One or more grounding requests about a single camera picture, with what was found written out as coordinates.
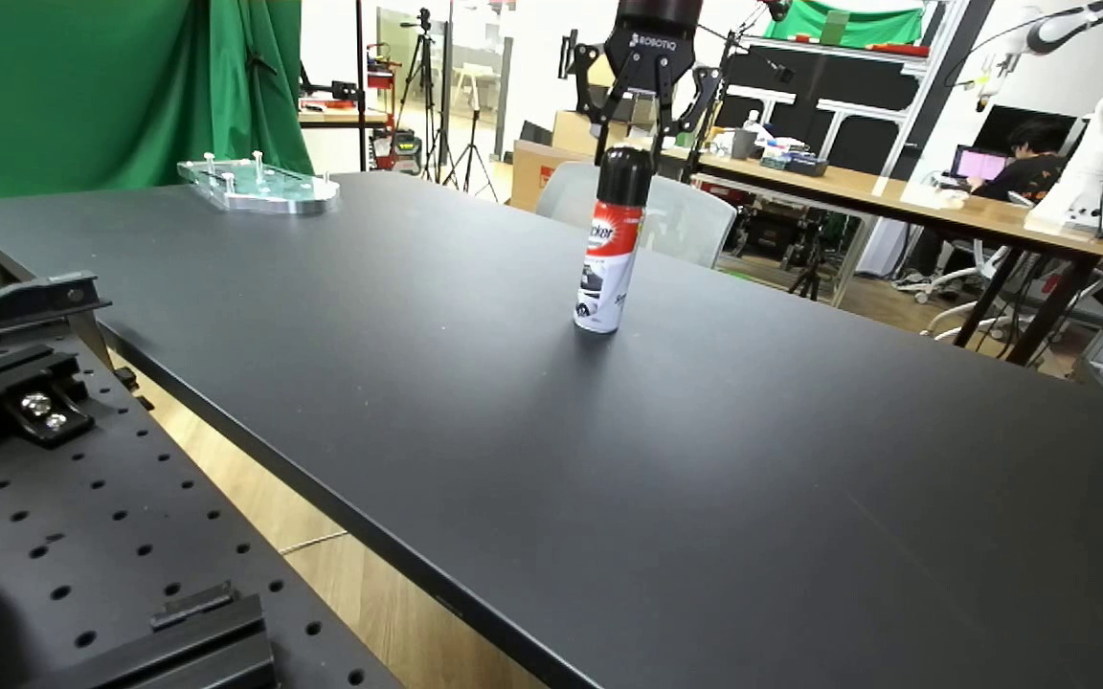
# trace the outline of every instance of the green screen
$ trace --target green screen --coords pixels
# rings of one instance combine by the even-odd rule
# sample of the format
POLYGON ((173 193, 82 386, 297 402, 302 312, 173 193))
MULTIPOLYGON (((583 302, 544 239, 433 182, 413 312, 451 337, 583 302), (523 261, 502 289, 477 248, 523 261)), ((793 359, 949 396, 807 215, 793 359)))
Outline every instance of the green screen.
POLYGON ((297 78, 301 0, 0 0, 0 196, 253 148, 311 171, 297 78))
POLYGON ((769 28, 769 40, 814 40, 841 31, 837 48, 912 48, 924 40, 924 11, 837 11, 821 0, 793 0, 787 21, 769 28))

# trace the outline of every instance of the table leg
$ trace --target table leg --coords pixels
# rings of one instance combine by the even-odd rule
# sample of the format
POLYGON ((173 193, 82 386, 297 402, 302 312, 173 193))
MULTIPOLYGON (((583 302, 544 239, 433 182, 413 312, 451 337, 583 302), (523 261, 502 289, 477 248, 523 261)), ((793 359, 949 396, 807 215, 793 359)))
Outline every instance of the table leg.
POLYGON ((1091 257, 1072 257, 1070 271, 1063 271, 1058 289, 1049 293, 1028 333, 1014 342, 1008 355, 1010 365, 1024 368, 1041 350, 1058 319, 1072 305, 1072 294, 1087 285, 1091 268, 1097 268, 1091 257))
POLYGON ((982 319, 989 316, 989 305, 992 305, 998 294, 1003 293, 1003 285, 1008 285, 1008 277, 1014 271, 1021 257, 1024 257, 1024 245, 1010 245, 1008 261, 999 263, 999 271, 998 271, 998 277, 989 279, 989 289, 982 293, 977 305, 971 312, 971 322, 963 327, 963 333, 957 333, 957 342, 954 342, 957 350, 971 350, 982 319))

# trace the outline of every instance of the spray can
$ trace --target spray can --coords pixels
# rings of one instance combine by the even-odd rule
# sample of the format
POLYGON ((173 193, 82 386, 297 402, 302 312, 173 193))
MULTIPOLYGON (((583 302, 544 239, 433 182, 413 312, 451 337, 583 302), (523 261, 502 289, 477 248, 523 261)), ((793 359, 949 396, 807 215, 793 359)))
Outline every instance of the spray can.
POLYGON ((575 305, 575 327, 587 333, 620 331, 650 182, 654 157, 649 148, 608 148, 603 157, 597 205, 575 305))

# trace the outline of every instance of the computer screen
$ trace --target computer screen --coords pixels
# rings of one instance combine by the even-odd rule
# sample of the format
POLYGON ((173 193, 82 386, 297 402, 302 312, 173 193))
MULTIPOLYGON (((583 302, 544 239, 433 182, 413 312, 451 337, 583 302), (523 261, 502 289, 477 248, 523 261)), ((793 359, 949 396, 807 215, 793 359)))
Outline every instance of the computer screen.
POLYGON ((1008 157, 963 145, 949 171, 971 184, 985 184, 985 182, 998 182, 1003 168, 1008 168, 1008 157))
POLYGON ((989 148, 989 154, 1010 154, 1010 136, 1028 123, 1045 128, 1045 148, 1054 154, 1070 154, 1072 145, 1072 131, 1084 128, 1072 117, 1054 117, 1054 110, 1028 110, 1028 106, 989 106, 985 128, 972 143, 972 148, 989 148))

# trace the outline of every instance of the table surface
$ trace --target table surface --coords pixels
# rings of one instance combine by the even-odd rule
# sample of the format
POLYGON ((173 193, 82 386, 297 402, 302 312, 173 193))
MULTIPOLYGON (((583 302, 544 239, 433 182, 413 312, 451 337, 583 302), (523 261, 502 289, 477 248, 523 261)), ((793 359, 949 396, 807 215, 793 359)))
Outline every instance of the table surface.
POLYGON ((869 176, 858 168, 833 164, 824 176, 800 176, 769 168, 761 162, 703 157, 703 171, 741 176, 751 184, 775 184, 782 193, 816 196, 842 206, 861 206, 874 215, 912 220, 912 224, 945 224, 963 229, 999 234, 1010 240, 1031 240, 1063 254, 1084 254, 1103 261, 1103 239, 1084 229, 1028 229, 1028 206, 982 199, 966 193, 943 193, 936 184, 903 184, 893 176, 869 176))
POLYGON ((552 687, 1103 687, 1103 396, 410 176, 0 199, 138 368, 552 687))

